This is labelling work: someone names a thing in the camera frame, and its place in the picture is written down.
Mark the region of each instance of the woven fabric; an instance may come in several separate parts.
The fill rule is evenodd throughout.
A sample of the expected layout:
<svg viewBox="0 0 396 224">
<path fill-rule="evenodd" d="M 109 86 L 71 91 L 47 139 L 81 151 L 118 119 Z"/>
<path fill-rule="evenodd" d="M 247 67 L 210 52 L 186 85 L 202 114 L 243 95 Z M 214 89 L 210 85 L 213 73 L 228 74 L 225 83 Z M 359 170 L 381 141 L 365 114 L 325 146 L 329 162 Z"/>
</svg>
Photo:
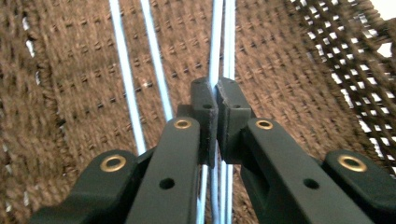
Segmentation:
<svg viewBox="0 0 396 224">
<path fill-rule="evenodd" d="M 396 20 L 380 19 L 367 0 L 306 2 L 237 1 L 236 81 L 256 115 L 277 120 L 308 154 L 347 148 L 391 172 Z M 212 3 L 150 4 L 175 110 L 207 76 Z M 138 0 L 120 6 L 154 147 L 165 121 L 143 13 Z M 95 156 L 135 144 L 107 0 L 2 1 L 0 23 L 0 223 L 23 223 L 61 202 Z M 376 52 L 384 43 L 392 58 Z M 238 170 L 233 221 L 254 223 Z"/>
</svg>

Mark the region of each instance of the coarse mesh fabric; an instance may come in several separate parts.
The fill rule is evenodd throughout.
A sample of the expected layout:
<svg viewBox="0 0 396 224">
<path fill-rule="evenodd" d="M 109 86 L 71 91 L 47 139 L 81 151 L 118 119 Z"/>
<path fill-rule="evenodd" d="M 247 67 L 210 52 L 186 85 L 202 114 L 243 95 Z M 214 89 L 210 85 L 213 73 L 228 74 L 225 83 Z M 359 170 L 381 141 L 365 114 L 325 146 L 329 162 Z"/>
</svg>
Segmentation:
<svg viewBox="0 0 396 224">
<path fill-rule="evenodd" d="M 176 110 L 208 73 L 212 1 L 150 5 Z M 120 6 L 154 147 L 165 120 L 142 8 Z M 258 117 L 278 121 L 313 157 L 347 148 L 393 174 L 395 41 L 396 20 L 368 0 L 237 1 L 236 81 Z M 385 43 L 390 58 L 377 53 Z M 136 152 L 107 0 L 0 2 L 0 146 L 0 223 L 60 203 L 100 153 Z M 238 170 L 233 222 L 255 223 Z"/>
</svg>

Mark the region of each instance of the brown woven fabric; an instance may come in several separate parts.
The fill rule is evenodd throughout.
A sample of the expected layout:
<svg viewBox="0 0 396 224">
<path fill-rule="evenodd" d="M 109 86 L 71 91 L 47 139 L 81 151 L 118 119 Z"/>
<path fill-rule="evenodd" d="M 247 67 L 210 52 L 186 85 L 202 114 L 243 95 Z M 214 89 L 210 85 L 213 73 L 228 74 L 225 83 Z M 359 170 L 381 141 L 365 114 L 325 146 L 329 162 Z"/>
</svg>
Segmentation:
<svg viewBox="0 0 396 224">
<path fill-rule="evenodd" d="M 236 80 L 255 113 L 276 119 L 310 155 L 348 148 L 391 172 L 396 20 L 382 21 L 367 0 L 307 2 L 237 2 Z M 176 109 L 189 102 L 190 82 L 207 75 L 212 5 L 150 3 Z M 145 138 L 154 147 L 164 118 L 143 14 L 138 0 L 120 5 Z M 0 23 L 0 223 L 23 223 L 61 202 L 92 158 L 135 146 L 107 0 L 2 1 Z M 366 37 L 370 30 L 377 35 Z M 376 52 L 388 42 L 392 58 Z M 233 221 L 254 223 L 238 168 L 234 180 Z"/>
</svg>

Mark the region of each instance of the clamp jaw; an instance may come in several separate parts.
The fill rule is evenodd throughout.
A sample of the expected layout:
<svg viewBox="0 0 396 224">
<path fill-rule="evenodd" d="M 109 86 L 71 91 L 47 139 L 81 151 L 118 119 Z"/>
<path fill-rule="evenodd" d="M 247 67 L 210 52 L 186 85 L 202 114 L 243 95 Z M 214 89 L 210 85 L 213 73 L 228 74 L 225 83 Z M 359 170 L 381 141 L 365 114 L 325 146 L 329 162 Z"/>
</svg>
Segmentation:
<svg viewBox="0 0 396 224">
<path fill-rule="evenodd" d="M 274 120 L 255 118 L 233 80 L 215 99 L 206 78 L 191 83 L 158 145 L 136 157 L 111 150 L 96 157 L 59 205 L 31 223 L 194 223 L 200 164 L 221 157 L 241 164 L 260 223 L 390 223 L 396 182 L 362 155 L 338 150 L 309 157 Z"/>
</svg>

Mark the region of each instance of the brass grommet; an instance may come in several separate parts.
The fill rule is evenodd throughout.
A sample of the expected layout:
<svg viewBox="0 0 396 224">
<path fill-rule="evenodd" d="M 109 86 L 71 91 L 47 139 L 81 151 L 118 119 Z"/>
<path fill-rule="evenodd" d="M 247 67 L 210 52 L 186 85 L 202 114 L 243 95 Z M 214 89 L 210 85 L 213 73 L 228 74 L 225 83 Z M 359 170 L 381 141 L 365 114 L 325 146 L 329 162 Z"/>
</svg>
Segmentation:
<svg viewBox="0 0 396 224">
<path fill-rule="evenodd" d="M 108 165 L 108 162 L 113 161 L 113 160 L 117 160 L 119 162 L 115 165 Z M 100 168 L 102 169 L 102 171 L 105 171 L 105 172 L 109 172 L 109 173 L 116 172 L 119 169 L 121 169 L 125 165 L 125 163 L 126 163 L 125 158 L 116 154 L 116 155 L 106 157 L 100 164 Z"/>
<path fill-rule="evenodd" d="M 338 157 L 338 162 L 348 170 L 355 172 L 365 172 L 367 165 L 356 157 L 341 155 Z"/>
<path fill-rule="evenodd" d="M 178 129 L 188 129 L 191 125 L 191 121 L 186 119 L 179 119 L 175 122 L 175 127 Z"/>
<path fill-rule="evenodd" d="M 270 130 L 274 128 L 274 125 L 270 121 L 264 119 L 257 120 L 256 126 L 264 130 Z"/>
</svg>

